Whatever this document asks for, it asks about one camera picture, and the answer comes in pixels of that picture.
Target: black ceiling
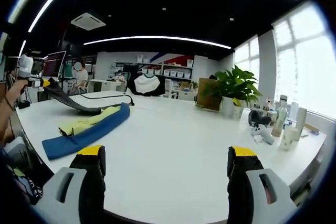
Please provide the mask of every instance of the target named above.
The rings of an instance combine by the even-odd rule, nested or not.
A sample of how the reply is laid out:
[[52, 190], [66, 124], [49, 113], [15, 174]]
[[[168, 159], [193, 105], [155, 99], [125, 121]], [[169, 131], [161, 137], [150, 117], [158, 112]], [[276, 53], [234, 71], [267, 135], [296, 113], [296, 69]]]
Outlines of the black ceiling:
[[[201, 39], [235, 48], [269, 29], [273, 21], [302, 0], [55, 0], [28, 35], [26, 31], [45, 1], [30, 0], [24, 7], [15, 25], [20, 32], [10, 36], [5, 47], [7, 54], [18, 54], [24, 38], [26, 48], [44, 53], [57, 50], [62, 39], [82, 45], [93, 40], [140, 35]], [[84, 12], [97, 15], [107, 26], [86, 31], [70, 25], [72, 19]], [[207, 55], [213, 59], [232, 52], [194, 42], [161, 39], [118, 40], [82, 48], [84, 55], [99, 51], [164, 51]]]

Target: desk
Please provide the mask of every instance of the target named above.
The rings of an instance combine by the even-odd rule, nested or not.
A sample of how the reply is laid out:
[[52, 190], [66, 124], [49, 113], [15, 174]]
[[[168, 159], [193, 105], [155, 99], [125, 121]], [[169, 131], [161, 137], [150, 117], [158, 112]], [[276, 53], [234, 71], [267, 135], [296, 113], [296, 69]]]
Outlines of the desk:
[[94, 84], [95, 83], [101, 83], [101, 91], [115, 91], [117, 90], [118, 86], [121, 86], [123, 82], [121, 81], [106, 81], [106, 80], [90, 80], [88, 83], [88, 93], [94, 92]]
[[[89, 93], [89, 97], [120, 92]], [[146, 223], [204, 224], [228, 218], [227, 154], [238, 145], [257, 153], [264, 168], [271, 168], [287, 185], [305, 171], [326, 135], [309, 135], [291, 151], [256, 144], [247, 123], [195, 106], [194, 102], [132, 95], [130, 117], [93, 145], [106, 148], [105, 210]], [[73, 96], [84, 106], [129, 102], [128, 97], [88, 100]], [[82, 118], [76, 110], [56, 101], [34, 103], [17, 110], [28, 140], [42, 161], [55, 173], [68, 167], [75, 154], [49, 161], [42, 146], [59, 136], [58, 125]]]

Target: water bottle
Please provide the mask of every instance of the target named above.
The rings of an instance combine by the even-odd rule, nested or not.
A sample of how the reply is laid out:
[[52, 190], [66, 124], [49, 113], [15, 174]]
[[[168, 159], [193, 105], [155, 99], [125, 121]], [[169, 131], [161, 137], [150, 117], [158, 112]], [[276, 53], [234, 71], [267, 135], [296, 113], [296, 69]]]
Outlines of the water bottle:
[[280, 108], [278, 109], [277, 119], [275, 121], [273, 130], [271, 132], [272, 136], [280, 136], [282, 128], [284, 126], [286, 117], [287, 117], [287, 96], [281, 95], [280, 96]]

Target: yellow cloth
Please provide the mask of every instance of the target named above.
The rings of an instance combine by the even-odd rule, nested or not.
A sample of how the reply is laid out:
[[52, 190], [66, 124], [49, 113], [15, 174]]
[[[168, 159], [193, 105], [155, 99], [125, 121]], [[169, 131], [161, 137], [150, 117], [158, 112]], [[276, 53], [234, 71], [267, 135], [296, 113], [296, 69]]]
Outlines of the yellow cloth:
[[66, 123], [59, 127], [59, 131], [63, 136], [75, 136], [83, 132], [84, 130], [94, 126], [104, 118], [116, 113], [119, 110], [120, 106], [108, 107], [105, 110], [103, 110], [99, 115], [95, 115], [90, 118], [79, 120], [72, 123]]

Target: window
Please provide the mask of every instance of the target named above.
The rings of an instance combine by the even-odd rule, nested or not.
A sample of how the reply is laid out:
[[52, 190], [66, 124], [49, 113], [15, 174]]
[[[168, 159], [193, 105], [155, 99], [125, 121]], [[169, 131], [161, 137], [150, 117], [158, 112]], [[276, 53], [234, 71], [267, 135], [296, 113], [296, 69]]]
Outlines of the window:
[[259, 42], [258, 37], [254, 37], [248, 42], [242, 44], [235, 51], [234, 65], [241, 70], [247, 70], [254, 73], [255, 78], [259, 80]]
[[275, 23], [277, 83], [275, 99], [336, 118], [336, 61], [333, 39], [318, 9], [308, 3]]

